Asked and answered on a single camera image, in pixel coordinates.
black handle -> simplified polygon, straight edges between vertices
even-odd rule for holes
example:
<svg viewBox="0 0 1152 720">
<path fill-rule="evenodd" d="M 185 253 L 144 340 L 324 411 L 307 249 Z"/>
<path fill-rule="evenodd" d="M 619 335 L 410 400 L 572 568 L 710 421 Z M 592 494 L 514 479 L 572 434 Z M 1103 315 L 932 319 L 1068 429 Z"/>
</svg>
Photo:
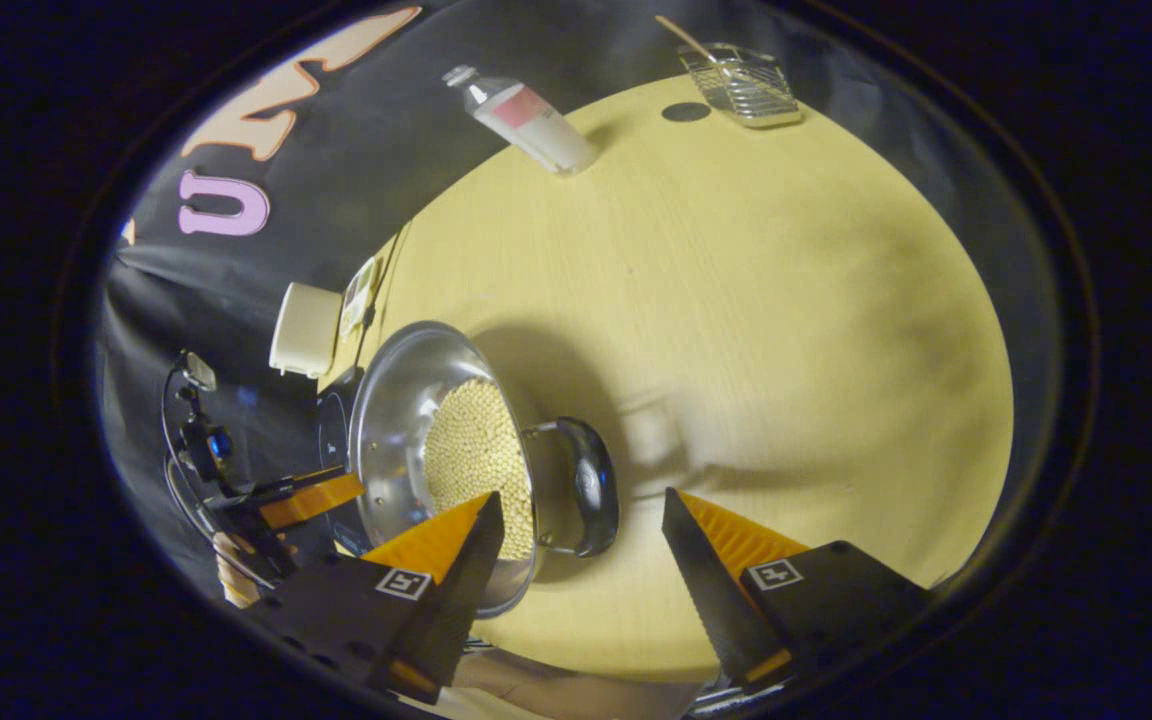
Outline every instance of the black handle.
<svg viewBox="0 0 1152 720">
<path fill-rule="evenodd" d="M 616 471 L 598 430 L 576 418 L 558 418 L 531 429 L 532 433 L 556 430 L 571 444 L 576 456 L 576 506 L 579 507 L 584 537 L 571 553 L 592 558 L 611 547 L 621 528 L 621 503 L 616 495 Z"/>
</svg>

wire basket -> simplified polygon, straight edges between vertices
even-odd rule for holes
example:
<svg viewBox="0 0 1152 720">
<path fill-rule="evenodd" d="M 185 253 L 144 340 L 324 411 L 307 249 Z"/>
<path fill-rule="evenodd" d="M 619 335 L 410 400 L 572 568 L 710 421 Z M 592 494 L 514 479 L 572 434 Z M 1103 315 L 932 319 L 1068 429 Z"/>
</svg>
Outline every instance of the wire basket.
<svg viewBox="0 0 1152 720">
<path fill-rule="evenodd" d="M 718 65 L 685 45 L 679 47 L 679 59 L 710 108 L 721 111 L 727 118 L 751 128 L 781 126 L 803 119 L 803 109 L 794 99 L 790 83 L 775 58 L 723 41 L 707 41 L 705 47 Z"/>
</svg>

plastic bottle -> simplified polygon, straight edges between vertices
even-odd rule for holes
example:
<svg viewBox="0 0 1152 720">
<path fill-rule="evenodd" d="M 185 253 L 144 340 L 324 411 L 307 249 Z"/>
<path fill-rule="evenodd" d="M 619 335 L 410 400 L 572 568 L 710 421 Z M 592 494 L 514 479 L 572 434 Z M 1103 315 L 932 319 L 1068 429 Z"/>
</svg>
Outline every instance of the plastic bottle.
<svg viewBox="0 0 1152 720">
<path fill-rule="evenodd" d="M 468 65 L 445 74 L 448 88 L 465 91 L 465 111 L 517 145 L 544 168 L 562 176 L 594 160 L 594 147 L 558 109 L 514 78 L 482 77 Z"/>
</svg>

white bottle cap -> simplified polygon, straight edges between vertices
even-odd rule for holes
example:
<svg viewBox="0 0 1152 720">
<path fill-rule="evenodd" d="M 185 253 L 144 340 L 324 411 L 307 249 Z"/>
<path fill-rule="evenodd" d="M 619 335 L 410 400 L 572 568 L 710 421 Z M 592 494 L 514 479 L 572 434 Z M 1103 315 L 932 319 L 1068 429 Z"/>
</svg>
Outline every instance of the white bottle cap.
<svg viewBox="0 0 1152 720">
<path fill-rule="evenodd" d="M 447 83 L 448 88 L 455 88 L 465 82 L 475 73 L 477 70 L 471 68 L 470 65 L 456 65 L 456 67 L 452 68 L 452 71 L 445 74 L 444 82 Z"/>
</svg>

light wooden table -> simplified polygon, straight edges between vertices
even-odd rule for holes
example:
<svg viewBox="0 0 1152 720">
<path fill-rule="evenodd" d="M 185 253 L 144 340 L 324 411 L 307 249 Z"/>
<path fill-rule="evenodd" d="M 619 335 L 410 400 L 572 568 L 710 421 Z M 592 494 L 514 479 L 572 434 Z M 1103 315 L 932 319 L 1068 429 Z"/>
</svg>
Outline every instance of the light wooden table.
<svg viewBox="0 0 1152 720">
<path fill-rule="evenodd" d="M 963 564 L 1005 482 L 1005 341 L 950 228 L 814 111 L 767 131 L 660 118 L 696 100 L 681 76 L 576 109 L 602 147 L 588 170 L 507 149 L 384 250 L 364 364 L 408 323 L 452 324 L 545 414 L 590 420 L 616 464 L 616 544 L 550 558 L 515 611 L 475 626 L 541 662 L 717 673 L 660 533 L 667 486 L 809 546 L 854 541 L 926 588 Z"/>
</svg>

